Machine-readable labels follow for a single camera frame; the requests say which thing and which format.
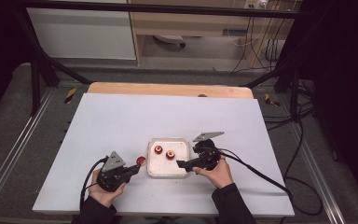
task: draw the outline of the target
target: white tabletop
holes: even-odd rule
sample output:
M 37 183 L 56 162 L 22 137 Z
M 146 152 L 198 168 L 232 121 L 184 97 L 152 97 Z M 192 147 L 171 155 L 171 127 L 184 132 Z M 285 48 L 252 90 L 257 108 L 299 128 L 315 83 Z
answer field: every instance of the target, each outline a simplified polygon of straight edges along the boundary
M 76 214 L 83 182 L 91 166 L 116 151 L 127 163 L 147 157 L 155 137 L 182 137 L 190 143 L 200 133 L 225 132 L 217 147 L 283 184 L 257 100 L 157 95 L 86 93 L 33 210 Z M 287 195 L 243 165 L 227 159 L 242 198 L 255 217 L 293 216 Z M 122 216 L 216 216 L 214 186 L 203 176 L 155 178 L 142 167 L 114 201 Z

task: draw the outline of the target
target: black cable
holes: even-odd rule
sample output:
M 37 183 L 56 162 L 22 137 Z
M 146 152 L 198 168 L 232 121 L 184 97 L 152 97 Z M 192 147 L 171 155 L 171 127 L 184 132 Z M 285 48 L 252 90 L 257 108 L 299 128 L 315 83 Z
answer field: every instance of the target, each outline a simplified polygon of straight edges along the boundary
M 281 221 L 279 222 L 279 224 L 283 224 L 285 219 L 286 219 L 286 217 L 282 217 Z
M 307 115 L 312 114 L 314 112 L 314 108 L 308 108 L 305 111 L 303 111 L 301 114 L 299 114 L 298 116 L 300 118 L 305 118 Z M 265 120 L 266 124 L 272 124 L 272 123 L 278 123 L 276 126 L 267 128 L 267 131 L 271 131 L 274 129 L 277 129 L 279 127 L 282 127 L 283 125 L 290 123 L 292 121 L 296 121 L 296 117 L 289 117 L 288 119 L 284 119 L 284 120 Z
M 254 47 L 253 47 L 252 34 L 253 34 L 253 28 L 254 28 L 254 26 L 255 26 L 255 17 L 252 17 L 252 31 L 251 31 L 251 42 L 250 42 L 250 46 L 251 46 L 252 52 L 254 53 L 254 55 L 255 55 L 255 57 L 257 58 L 257 60 L 258 60 L 258 62 L 260 63 L 260 65 L 261 65 L 263 68 L 267 69 L 267 67 L 265 67 L 265 66 L 261 63 L 260 58 L 259 58 L 258 55 L 255 53 L 255 49 L 254 49 Z
M 305 83 L 305 80 L 301 80 L 301 87 L 304 89 L 305 94 L 309 97 L 313 97 L 315 94 L 315 85 L 312 85 L 313 90 L 311 90 L 308 85 Z
M 241 71 L 248 71 L 248 70 L 256 70 L 256 69 L 266 69 L 265 67 L 258 67 L 258 68 L 243 68 L 243 69 L 240 69 L 240 70 L 237 70 L 235 72 L 232 72 L 231 74 L 234 74 L 234 73 L 238 73 L 238 72 L 241 72 Z
M 274 10 L 277 10 L 277 7 L 278 7 L 279 3 L 280 3 L 280 0 L 278 0 L 277 3 L 275 4 Z M 271 57 L 272 57 L 272 54 L 273 54 L 273 52 L 274 52 L 275 39 L 276 39 L 276 36 L 278 35 L 280 29 L 281 29 L 281 27 L 278 29 L 277 34 L 275 35 L 275 37 L 274 37 L 273 40 L 272 40 L 272 52 L 271 52 Z M 273 60 L 269 60 L 268 57 L 267 57 L 267 52 L 268 52 L 268 50 L 269 50 L 269 42 L 270 42 L 270 40 L 268 40 L 268 43 L 267 43 L 267 46 L 266 46 L 266 52 L 265 52 L 265 53 L 266 53 L 266 60 L 269 61 L 269 71 L 272 71 L 272 61 L 273 61 Z M 277 44 L 276 44 L 275 46 L 276 46 L 276 47 L 275 47 L 275 59 L 276 59 L 276 61 L 278 61 L 277 53 L 276 53 L 276 52 L 278 51 L 278 41 L 277 41 Z
M 240 63 L 241 63 L 242 60 L 243 60 L 243 56 L 245 55 L 246 45 L 247 45 L 247 41 L 248 41 L 248 31 L 249 31 L 249 25 L 250 25 L 250 23 L 251 23 L 251 18 L 249 17 L 248 27 L 246 27 L 245 44 L 244 44 L 242 56 L 241 56 L 241 58 L 240 58 L 240 61 L 237 63 L 237 66 L 235 66 L 235 68 L 230 72 L 230 74 L 236 73 L 236 72 L 234 72 L 234 71 L 235 71 L 235 69 L 237 69 L 237 67 L 240 65 Z
M 285 22 L 285 20 L 282 20 L 281 24 L 278 27 L 277 32 L 275 33 L 275 36 L 272 38 L 272 43 L 275 43 L 275 41 L 277 42 L 277 44 L 275 45 L 275 58 L 273 59 L 274 61 L 275 60 L 278 61 L 278 56 L 277 56 L 278 55 L 278 53 L 277 53 L 277 51 L 278 51 L 278 39 L 277 39 L 277 37 L 278 37 L 278 33 L 280 32 L 284 22 Z
M 278 40 L 276 39 L 269 39 L 267 42 L 267 46 L 265 47 L 265 52 L 264 52 L 264 57 L 266 58 L 267 61 L 271 62 L 277 62 L 278 58 L 276 55 L 276 51 L 278 50 Z
M 259 172 L 258 170 L 256 170 L 254 167 L 252 167 L 251 165 L 243 162 L 240 158 L 236 158 L 236 157 L 233 157 L 231 155 L 228 155 L 224 152 L 220 152 L 221 155 L 223 156 L 226 156 L 228 158 L 231 158 L 232 160 L 234 161 L 237 161 L 239 162 L 240 164 L 246 166 L 250 171 L 252 171 L 253 173 L 255 173 L 256 175 L 260 176 L 261 178 L 267 180 L 269 183 L 271 183 L 272 185 L 275 185 L 276 187 L 278 187 L 279 189 L 282 189 L 284 192 L 287 193 L 287 196 L 289 196 L 289 200 L 291 203 L 293 203 L 293 194 L 292 192 L 290 191 L 290 189 L 287 189 L 286 187 L 284 187 L 283 185 L 281 185 L 280 183 L 276 182 L 275 180 L 269 178 L 268 176 L 266 175 L 263 175 L 261 172 Z
M 91 188 L 92 186 L 97 185 L 97 184 L 99 184 L 99 183 L 101 183 L 101 181 L 97 180 L 97 183 L 90 184 L 88 187 L 86 187 L 86 189 L 89 189 L 89 188 Z
M 223 151 L 227 151 L 231 154 L 233 154 L 238 160 L 242 161 L 241 158 L 239 156 L 237 156 L 237 154 L 235 154 L 234 152 L 228 150 L 228 149 L 224 149 L 224 148 L 218 148 L 219 150 L 223 150 Z
M 80 209 L 83 207 L 83 204 L 84 204 L 84 196 L 86 195 L 86 189 L 88 189 L 89 187 L 92 186 L 92 185 L 90 185 L 90 186 L 86 187 L 87 182 L 89 182 L 89 178 L 90 178 L 92 172 L 94 171 L 95 167 L 97 167 L 98 164 L 100 164 L 101 162 L 103 162 L 103 163 L 107 162 L 107 159 L 108 159 L 108 157 L 98 160 L 97 162 L 95 162 L 95 164 L 89 170 L 89 173 L 87 174 L 86 180 L 84 181 L 84 184 L 83 184 L 83 189 L 80 192 L 80 204 L 79 204 Z
M 303 142 L 303 139 L 304 139 L 304 127 L 303 127 L 302 121 L 301 121 L 301 119 L 302 119 L 302 116 L 301 116 L 302 109 L 303 109 L 303 107 L 304 107 L 305 105 L 309 105 L 309 104 L 310 104 L 310 102 L 307 102 L 307 103 L 303 104 L 303 105 L 299 108 L 298 116 L 297 116 L 297 117 L 298 117 L 298 120 L 297 120 L 297 121 L 298 121 L 298 125 L 299 125 L 300 131 L 301 131 L 300 139 L 299 139 L 298 146 L 297 146 L 297 148 L 296 148 L 295 154 L 293 155 L 292 159 L 290 160 L 289 165 L 286 167 L 286 170 L 285 170 L 284 175 L 283 175 L 283 181 L 286 183 L 286 180 L 287 180 L 287 179 L 294 180 L 294 181 L 296 181 L 296 182 L 298 182 L 298 183 L 300 183 L 300 184 L 303 184 L 303 185 L 307 186 L 309 189 L 311 189 L 311 190 L 317 195 L 318 200 L 319 200 L 319 203 L 320 203 L 320 207 L 319 207 L 318 211 L 316 211 L 316 212 L 307 212 L 307 211 L 305 211 L 304 209 L 301 209 L 300 207 L 298 207 L 297 205 L 295 205 L 294 203 L 293 203 L 293 207 L 294 207 L 295 209 L 297 209 L 298 211 L 300 211 L 301 213 L 306 214 L 306 215 L 308 215 L 308 216 L 318 216 L 318 215 L 320 215 L 320 214 L 322 213 L 323 207 L 324 207 L 324 206 L 323 206 L 323 203 L 322 203 L 322 198 L 321 198 L 321 196 L 319 195 L 319 193 L 316 191 L 315 188 L 313 188 L 311 185 L 305 183 L 304 181 L 302 181 L 302 180 L 300 180 L 300 179 L 297 179 L 297 178 L 294 178 L 294 177 L 291 177 L 291 176 L 288 176 L 289 170 L 290 170 L 290 168 L 292 167 L 292 165 L 293 165 L 293 163 L 294 163 L 294 161 L 295 161 L 295 159 L 296 159 L 296 156 L 297 156 L 299 150 L 301 149 L 301 145 L 302 145 L 302 142 Z
M 267 116 L 267 115 L 263 115 L 263 118 L 265 118 L 265 119 L 290 119 L 291 116 Z

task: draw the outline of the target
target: aluminum rail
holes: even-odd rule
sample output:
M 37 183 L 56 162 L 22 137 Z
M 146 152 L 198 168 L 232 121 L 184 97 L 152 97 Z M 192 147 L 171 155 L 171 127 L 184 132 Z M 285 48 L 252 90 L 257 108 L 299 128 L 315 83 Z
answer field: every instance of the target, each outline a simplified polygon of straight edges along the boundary
M 48 102 L 53 92 L 54 92 L 54 88 L 48 88 L 48 90 L 45 92 L 39 110 L 35 113 L 34 116 L 29 118 L 19 138 L 17 139 L 16 143 L 8 153 L 7 158 L 2 164 L 0 168 L 0 191 L 5 185 L 14 166 L 16 165 L 16 162 L 19 159 L 22 151 L 27 145 L 28 140 L 31 138 L 31 135 L 34 132 L 36 125 L 38 124 L 40 118 L 42 117 L 46 108 L 48 107 Z
M 298 11 L 259 10 L 230 7 L 187 7 L 187 6 L 164 6 L 143 4 L 120 4 L 120 3 L 95 3 L 95 2 L 70 2 L 70 1 L 47 1 L 47 0 L 16 0 L 12 2 L 18 7 L 93 10 L 93 11 L 124 11 L 124 12 L 150 12 L 150 13 L 173 13 L 195 14 L 236 17 L 261 17 L 282 19 L 312 19 L 316 14 Z
M 286 115 L 290 115 L 289 112 L 289 103 L 285 95 L 279 95 L 281 105 L 285 110 Z M 295 133 L 295 138 L 299 142 L 301 130 L 298 123 L 291 122 L 292 129 Z M 324 211 L 330 219 L 332 224 L 345 224 L 344 216 L 337 205 L 336 200 L 334 199 L 333 193 L 331 192 L 327 181 L 324 179 L 322 170 L 319 168 L 319 165 L 315 158 L 312 155 L 310 146 L 307 143 L 305 137 L 301 145 L 301 155 L 303 156 L 304 162 L 306 163 L 308 170 L 310 171 L 310 176 L 312 178 L 315 188 L 319 192 L 319 195 L 322 198 L 324 203 Z

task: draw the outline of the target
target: power strip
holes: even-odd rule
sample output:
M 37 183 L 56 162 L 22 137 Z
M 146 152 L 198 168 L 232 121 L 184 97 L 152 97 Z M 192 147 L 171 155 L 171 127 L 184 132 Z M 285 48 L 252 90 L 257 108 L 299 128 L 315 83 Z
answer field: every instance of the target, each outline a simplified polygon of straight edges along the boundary
M 269 0 L 246 0 L 243 8 L 248 9 L 266 9 Z

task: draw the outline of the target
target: gray carpet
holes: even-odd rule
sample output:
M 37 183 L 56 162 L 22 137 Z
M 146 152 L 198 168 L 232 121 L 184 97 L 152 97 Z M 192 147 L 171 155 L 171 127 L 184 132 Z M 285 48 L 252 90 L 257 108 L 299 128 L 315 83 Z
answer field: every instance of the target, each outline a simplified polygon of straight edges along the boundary
M 148 82 L 148 83 L 175 83 L 175 84 L 205 84 L 237 86 L 253 80 L 260 74 L 230 76 L 220 72 L 173 72 L 164 70 L 112 70 L 112 69 L 78 69 L 81 75 L 98 81 L 116 82 Z M 269 80 L 263 85 L 267 88 L 275 80 Z M 48 170 L 60 148 L 60 141 L 65 136 L 64 130 L 69 127 L 70 121 L 76 112 L 81 95 L 87 86 L 77 89 L 71 104 L 63 103 L 70 87 L 59 87 L 55 90 L 48 108 L 34 130 L 33 136 L 24 149 L 20 159 L 14 167 L 7 183 L 0 193 L 0 217 L 29 218 L 44 220 L 70 220 L 70 216 L 46 216 L 32 211 L 37 197 L 36 190 L 43 185 Z M 259 100 L 262 113 L 270 116 L 284 116 L 280 106 L 267 105 L 264 102 L 264 92 L 255 92 Z M 0 103 L 0 164 L 15 143 L 21 129 L 24 127 L 31 111 L 31 92 L 29 69 L 19 68 Z M 271 92 L 271 99 L 278 97 Z M 358 185 L 351 172 L 344 163 L 335 162 L 332 152 L 324 139 L 324 134 L 318 125 L 317 118 L 304 119 L 304 130 L 312 153 L 317 159 L 324 176 L 334 193 L 341 212 L 348 223 L 358 223 Z M 278 163 L 282 171 L 296 149 L 296 139 L 290 126 L 285 125 L 269 132 Z M 310 174 L 299 154 L 289 172 L 290 176 L 299 177 L 312 185 Z M 315 211 L 318 201 L 315 195 L 307 188 L 295 182 L 287 182 L 287 186 L 295 195 L 296 204 L 307 210 Z M 286 223 L 329 223 L 325 212 L 319 216 L 310 217 L 297 210 L 295 217 L 286 219 Z

